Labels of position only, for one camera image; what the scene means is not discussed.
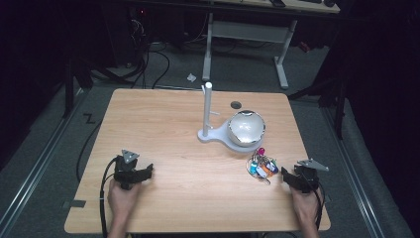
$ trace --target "keychain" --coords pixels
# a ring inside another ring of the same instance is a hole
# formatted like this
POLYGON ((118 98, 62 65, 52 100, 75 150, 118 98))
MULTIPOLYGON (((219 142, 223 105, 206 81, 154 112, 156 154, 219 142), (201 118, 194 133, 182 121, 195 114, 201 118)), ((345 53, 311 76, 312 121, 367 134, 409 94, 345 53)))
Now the keychain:
POLYGON ((267 178, 277 174, 278 167, 275 159, 267 157, 264 153, 265 149, 262 147, 255 150, 254 154, 247 160, 247 171, 252 177, 270 184, 267 178))

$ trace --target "wooden table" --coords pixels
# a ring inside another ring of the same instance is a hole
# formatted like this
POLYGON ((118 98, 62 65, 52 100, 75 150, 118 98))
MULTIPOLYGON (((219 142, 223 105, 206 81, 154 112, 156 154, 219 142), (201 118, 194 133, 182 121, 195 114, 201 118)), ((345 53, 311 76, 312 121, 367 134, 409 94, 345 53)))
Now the wooden table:
MULTIPOLYGON (((265 154, 291 170, 307 159, 287 97, 280 93, 213 91, 212 126, 219 127, 238 110, 232 101, 259 112, 266 124, 265 154)), ((65 222, 69 233, 100 233, 99 189, 108 163, 126 149, 140 154, 137 169, 155 164, 142 184, 129 232, 258 232, 298 230, 288 185, 281 175, 271 185, 246 170, 250 154, 223 144, 203 144, 201 91, 117 89, 110 101, 75 199, 65 222)), ((112 213, 106 203, 107 222, 112 213)), ((330 227, 324 210, 320 230, 330 227)))

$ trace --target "cable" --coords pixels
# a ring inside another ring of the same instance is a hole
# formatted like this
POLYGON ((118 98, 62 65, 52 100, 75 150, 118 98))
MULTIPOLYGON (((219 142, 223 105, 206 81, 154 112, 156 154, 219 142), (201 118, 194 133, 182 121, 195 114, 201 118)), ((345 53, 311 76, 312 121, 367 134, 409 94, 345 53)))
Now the cable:
MULTIPOLYGON (((268 233, 268 232, 263 233, 262 234, 262 238, 267 238, 268 234, 270 234, 270 233, 268 233)), ((289 235, 289 236, 291 236, 293 238, 297 238, 297 236, 295 234, 293 234, 292 232, 284 232, 284 234, 287 234, 287 235, 289 235)))
POLYGON ((200 41, 202 41, 202 40, 206 39, 206 37, 203 37, 203 38, 201 38, 201 39, 198 39, 198 38, 199 38, 201 35, 203 35, 204 29, 206 28, 206 23, 207 23, 207 19, 208 19, 208 17, 209 17, 209 14, 207 13, 207 14, 206 14, 206 18, 204 19, 203 27, 201 28, 201 31, 200 31, 200 33, 197 35, 197 37, 196 37, 194 40, 191 40, 191 41, 188 41, 188 42, 184 42, 185 44, 188 44, 188 43, 195 43, 195 42, 200 42, 200 41))
POLYGON ((106 177, 105 180, 108 180, 111 176, 113 176, 114 174, 111 174, 110 176, 106 177))
POLYGON ((145 33, 145 28, 143 27, 142 23, 140 23, 139 21, 132 19, 131 20, 132 23, 134 23, 136 25, 136 29, 133 30, 133 33, 131 35, 131 38, 133 39, 133 44, 134 44, 134 48, 135 50, 138 50, 138 44, 137 44, 137 40, 136 40, 136 33, 139 31, 139 29, 141 28, 142 31, 140 32, 140 36, 142 36, 145 33))
POLYGON ((102 236, 104 238, 106 238, 108 236, 108 231, 106 229, 106 219, 105 219, 105 204, 104 204, 105 191, 104 191, 104 185, 105 185, 106 180, 109 178, 109 177, 106 177, 107 174, 108 174, 108 170, 111 167, 111 165, 116 161, 117 161, 117 158, 112 159, 112 161, 106 167, 104 177, 102 178, 102 182, 101 182, 101 190, 99 191, 99 211, 100 211, 100 214, 101 214, 102 236))
POLYGON ((164 54, 162 54, 162 53, 160 53, 160 52, 152 52, 152 53, 156 53, 156 54, 159 54, 159 55, 161 55, 161 56, 163 56, 163 57, 165 57, 166 58, 166 60, 167 60, 167 67, 166 67, 166 70, 164 71, 164 73, 160 76, 160 77, 158 77, 156 80, 155 80, 155 82, 154 82, 154 84, 152 85, 152 89, 155 89, 155 86, 157 85, 157 83, 158 83, 158 81, 167 73, 167 71, 169 70, 169 58, 167 57, 167 56, 165 56, 164 54))
POLYGON ((111 77, 111 75, 114 74, 114 73, 108 73, 106 70, 100 71, 100 73, 102 73, 102 74, 106 73, 106 74, 104 74, 105 76, 98 75, 98 74, 91 71, 90 74, 91 74, 92 77, 95 77, 95 78, 100 79, 100 80, 113 79, 117 82, 121 82, 121 83, 124 83, 124 84, 128 83, 128 84, 133 85, 132 81, 129 81, 129 80, 126 80, 126 79, 128 79, 132 76, 135 76, 136 74, 141 75, 144 72, 146 67, 145 67, 144 59, 143 59, 143 52, 145 52, 146 48, 149 47, 148 42, 149 42, 150 34, 145 34, 145 27, 138 20, 132 19, 131 22, 136 24, 136 26, 138 27, 138 29, 136 29, 133 34, 135 34, 140 28, 142 29, 142 33, 141 33, 141 36, 140 36, 140 41, 143 42, 143 43, 140 44, 139 46, 137 44, 135 44, 135 54, 136 54, 135 57, 136 57, 136 60, 138 61, 137 67, 133 71, 131 71, 131 72, 125 74, 125 75, 121 75, 121 76, 114 75, 113 77, 111 77))
POLYGON ((81 160, 81 156, 83 155, 84 150, 86 149, 87 143, 89 142, 90 138, 93 136, 93 134, 95 133, 96 130, 98 130, 99 126, 102 124, 102 120, 95 126, 95 128, 93 129, 93 131, 90 133, 90 135, 87 137, 87 139, 84 141, 83 147, 81 148, 79 157, 77 158, 77 164, 76 164, 76 177, 77 177, 77 181, 80 182, 81 181, 81 176, 79 174, 79 166, 80 166, 80 160, 81 160))
POLYGON ((311 188, 311 190, 315 193, 316 198, 317 198, 317 200, 318 200, 318 212, 317 212, 317 217, 316 217, 315 224, 316 224, 317 229, 319 229, 319 225, 320 225, 320 223, 321 223, 322 208, 323 208, 323 206, 324 206, 325 199, 321 202, 321 198, 319 197, 318 192, 317 192, 317 191, 316 191, 316 189, 315 189, 315 188, 311 185, 311 183, 309 182, 308 178, 305 176, 305 174, 304 174, 304 173, 300 173, 300 174, 303 176, 303 178, 305 179, 305 181, 308 183, 308 185, 309 185, 309 187, 311 188))
POLYGON ((136 86, 137 81, 139 80, 139 78, 141 76, 143 76, 143 78, 145 78, 145 71, 146 71, 146 68, 147 68, 148 65, 147 65, 147 63, 145 62, 145 60, 143 58, 142 58, 142 65, 143 65, 143 68, 139 72, 139 75, 136 77, 136 79, 133 81, 133 84, 132 84, 131 88, 133 88, 134 86, 136 86))
POLYGON ((166 49, 166 47, 167 47, 167 43, 166 42, 155 42, 155 43, 151 43, 151 45, 149 46, 149 48, 152 46, 152 45, 160 45, 160 44, 163 44, 163 47, 161 48, 161 49, 159 49, 159 50, 153 50, 153 52, 162 52, 163 50, 165 50, 166 49))
POLYGON ((201 45, 200 47, 192 47, 192 46, 189 46, 187 44, 185 44, 184 46, 187 47, 187 48, 190 48, 190 49, 200 50, 200 49, 203 49, 203 48, 206 47, 206 43, 200 43, 203 40, 205 40, 205 38, 202 39, 202 40, 200 40, 200 41, 196 41, 196 42, 190 43, 190 44, 200 44, 201 45))
POLYGON ((259 48, 264 48, 264 47, 269 47, 274 45, 274 43, 270 43, 270 42, 264 42, 258 46, 252 46, 249 44, 245 44, 245 43, 241 43, 241 41, 238 42, 238 45, 242 46, 242 47, 248 47, 248 48, 254 48, 254 49, 259 49, 259 48))
MULTIPOLYGON (((150 48, 148 48, 148 53, 147 53, 147 59, 146 59, 146 68, 149 65, 149 53, 150 53, 150 48)), ((142 88, 146 89, 146 68, 145 68, 145 72, 143 73, 143 83, 142 83, 142 88)))
POLYGON ((318 184, 319 184, 319 188, 320 188, 320 191, 321 191, 321 194, 322 194, 322 207, 324 207, 324 205, 325 205, 325 189, 324 189, 324 186, 322 185, 322 183, 320 181, 318 181, 318 184))
POLYGON ((238 45, 238 41, 233 40, 233 39, 219 39, 219 41, 214 41, 214 42, 215 43, 224 43, 224 42, 230 43, 230 42, 233 42, 232 47, 230 49, 226 50, 226 51, 216 51, 216 50, 213 49, 213 45, 212 45, 212 49, 213 49, 212 51, 215 52, 215 53, 221 53, 221 54, 226 54, 226 53, 229 53, 229 52, 233 51, 236 48, 236 46, 238 45))

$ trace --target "black hole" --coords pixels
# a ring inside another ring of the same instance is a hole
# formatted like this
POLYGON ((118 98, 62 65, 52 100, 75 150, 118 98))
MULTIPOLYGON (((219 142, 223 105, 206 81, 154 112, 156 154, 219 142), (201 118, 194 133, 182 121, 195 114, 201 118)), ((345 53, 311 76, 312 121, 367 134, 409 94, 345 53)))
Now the black hole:
POLYGON ((231 107, 232 107, 233 109, 241 109, 242 104, 241 104, 241 102, 239 102, 239 101, 233 101, 233 102, 231 102, 231 107))

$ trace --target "hand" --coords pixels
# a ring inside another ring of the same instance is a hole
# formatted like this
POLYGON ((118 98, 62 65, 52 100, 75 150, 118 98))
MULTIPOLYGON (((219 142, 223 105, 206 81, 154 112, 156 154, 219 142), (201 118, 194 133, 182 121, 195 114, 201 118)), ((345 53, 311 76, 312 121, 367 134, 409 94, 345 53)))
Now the hand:
MULTIPOLYGON (((303 237, 312 238, 319 237, 318 228, 315 224, 315 219, 318 214, 318 199, 314 191, 309 193, 302 193, 302 191, 290 187, 291 195, 293 197, 293 207, 299 219, 300 229, 303 237)), ((316 191, 322 199, 319 188, 316 191)))
POLYGON ((121 184, 114 179, 109 182, 108 202, 113 213, 109 238, 125 237, 128 220, 136 206, 141 183, 133 185, 131 190, 121 189, 121 184))

